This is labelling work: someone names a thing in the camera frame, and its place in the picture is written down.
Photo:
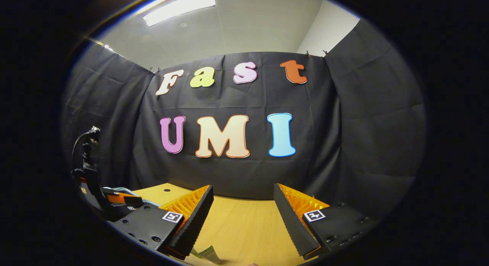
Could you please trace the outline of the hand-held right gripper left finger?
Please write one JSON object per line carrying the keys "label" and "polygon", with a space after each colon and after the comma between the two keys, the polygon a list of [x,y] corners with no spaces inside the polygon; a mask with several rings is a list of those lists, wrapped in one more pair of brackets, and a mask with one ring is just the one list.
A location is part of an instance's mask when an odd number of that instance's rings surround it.
{"label": "hand-held right gripper left finger", "polygon": [[109,224],[148,249],[184,260],[190,255],[214,201],[206,185],[165,205],[143,204]]}

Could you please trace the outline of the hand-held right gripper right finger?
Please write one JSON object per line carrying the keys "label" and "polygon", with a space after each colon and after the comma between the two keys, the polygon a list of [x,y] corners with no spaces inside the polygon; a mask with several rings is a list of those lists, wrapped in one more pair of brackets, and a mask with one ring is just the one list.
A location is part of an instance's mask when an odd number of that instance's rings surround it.
{"label": "hand-held right gripper right finger", "polygon": [[339,252],[379,223],[345,202],[329,205],[280,183],[274,185],[274,201],[292,243],[304,259]]}

